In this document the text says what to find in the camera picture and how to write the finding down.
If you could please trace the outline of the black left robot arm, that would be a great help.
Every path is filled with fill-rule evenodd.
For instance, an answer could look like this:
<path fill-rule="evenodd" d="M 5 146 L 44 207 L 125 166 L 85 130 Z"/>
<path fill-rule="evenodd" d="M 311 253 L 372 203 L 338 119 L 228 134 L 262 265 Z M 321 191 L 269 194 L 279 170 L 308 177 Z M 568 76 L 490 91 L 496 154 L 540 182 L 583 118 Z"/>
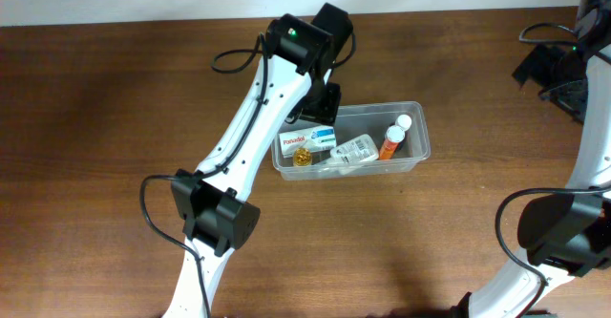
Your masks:
<path fill-rule="evenodd" d="M 324 4 L 313 20 L 273 20 L 248 49 L 259 62 L 252 85 L 214 150 L 189 172 L 167 177 L 185 251 L 167 317 L 208 317 L 224 268 L 252 234 L 261 211 L 248 203 L 264 155 L 286 120 L 331 125 L 340 88 L 329 82 L 338 55 L 356 42 L 348 13 Z"/>

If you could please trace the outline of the orange tube white cap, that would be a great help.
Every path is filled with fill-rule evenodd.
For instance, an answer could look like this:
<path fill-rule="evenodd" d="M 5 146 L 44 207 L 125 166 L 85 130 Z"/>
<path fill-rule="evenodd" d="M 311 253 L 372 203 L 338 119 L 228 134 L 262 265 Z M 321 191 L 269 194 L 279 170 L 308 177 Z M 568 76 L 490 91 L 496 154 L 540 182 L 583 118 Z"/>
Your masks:
<path fill-rule="evenodd" d="M 390 126 L 386 133 L 385 139 L 379 150 L 380 160 L 389 160 L 394 155 L 398 145 L 405 139 L 405 131 L 396 125 Z"/>

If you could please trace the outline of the small gold-lid jar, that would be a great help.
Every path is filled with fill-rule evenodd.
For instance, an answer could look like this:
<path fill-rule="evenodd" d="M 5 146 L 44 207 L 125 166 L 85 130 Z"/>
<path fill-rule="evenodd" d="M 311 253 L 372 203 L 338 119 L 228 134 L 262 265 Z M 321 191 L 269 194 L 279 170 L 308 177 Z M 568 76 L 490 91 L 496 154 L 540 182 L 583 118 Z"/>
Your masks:
<path fill-rule="evenodd" d="M 306 148 L 298 148 L 293 154 L 293 165 L 296 167 L 304 167 L 312 164 L 313 156 Z"/>

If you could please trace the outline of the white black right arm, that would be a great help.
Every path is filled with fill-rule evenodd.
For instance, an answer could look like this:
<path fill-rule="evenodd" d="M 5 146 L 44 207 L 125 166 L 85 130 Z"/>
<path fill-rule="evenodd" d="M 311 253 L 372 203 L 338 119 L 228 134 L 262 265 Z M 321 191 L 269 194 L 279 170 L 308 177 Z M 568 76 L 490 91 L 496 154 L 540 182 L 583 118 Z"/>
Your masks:
<path fill-rule="evenodd" d="M 580 0 L 569 40 L 518 39 L 533 50 L 513 73 L 583 126 L 563 188 L 529 188 L 502 201 L 495 236 L 507 263 L 467 293 L 450 317 L 526 317 L 558 286 L 610 266 L 610 0 Z"/>

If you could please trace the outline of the white Panadol box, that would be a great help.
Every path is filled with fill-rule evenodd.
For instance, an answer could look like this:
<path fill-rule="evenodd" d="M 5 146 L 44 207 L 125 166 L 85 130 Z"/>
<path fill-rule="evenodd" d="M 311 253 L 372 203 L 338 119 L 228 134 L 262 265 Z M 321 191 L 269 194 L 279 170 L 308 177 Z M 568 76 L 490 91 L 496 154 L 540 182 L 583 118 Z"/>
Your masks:
<path fill-rule="evenodd" d="M 291 158 L 300 148 L 305 148 L 310 153 L 330 150 L 337 146 L 337 137 L 333 127 L 319 125 L 280 133 L 279 144 L 283 157 Z"/>

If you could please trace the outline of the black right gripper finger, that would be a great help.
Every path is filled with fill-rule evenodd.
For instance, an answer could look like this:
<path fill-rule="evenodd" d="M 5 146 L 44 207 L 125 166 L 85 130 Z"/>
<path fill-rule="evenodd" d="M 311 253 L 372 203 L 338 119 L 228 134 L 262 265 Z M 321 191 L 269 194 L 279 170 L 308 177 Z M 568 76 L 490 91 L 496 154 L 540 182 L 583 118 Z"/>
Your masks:
<path fill-rule="evenodd" d="M 523 86 L 528 79 L 541 87 L 558 82 L 555 72 L 557 63 L 563 57 L 563 50 L 558 47 L 536 45 L 513 71 L 513 79 Z"/>
<path fill-rule="evenodd" d="M 540 90 L 538 97 L 556 105 L 575 122 L 584 123 L 588 99 L 586 79 L 564 81 L 550 85 Z"/>

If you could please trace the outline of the dark bottle white cap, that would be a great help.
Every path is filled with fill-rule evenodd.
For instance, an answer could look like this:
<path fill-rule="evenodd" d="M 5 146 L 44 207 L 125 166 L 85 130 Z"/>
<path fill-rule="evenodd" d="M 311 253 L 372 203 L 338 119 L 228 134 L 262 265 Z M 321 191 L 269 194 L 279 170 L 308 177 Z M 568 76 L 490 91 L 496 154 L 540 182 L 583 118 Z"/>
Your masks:
<path fill-rule="evenodd" d="M 404 132 L 403 140 L 398 143 L 397 148 L 395 149 L 396 152 L 399 152 L 399 151 L 402 150 L 402 148 L 404 147 L 406 141 L 408 140 L 408 131 L 411 128 L 412 119 L 411 119 L 411 117 L 409 115 L 403 114 L 403 115 L 400 115 L 395 120 L 394 124 L 397 127 L 400 127 L 402 129 L 402 131 Z"/>

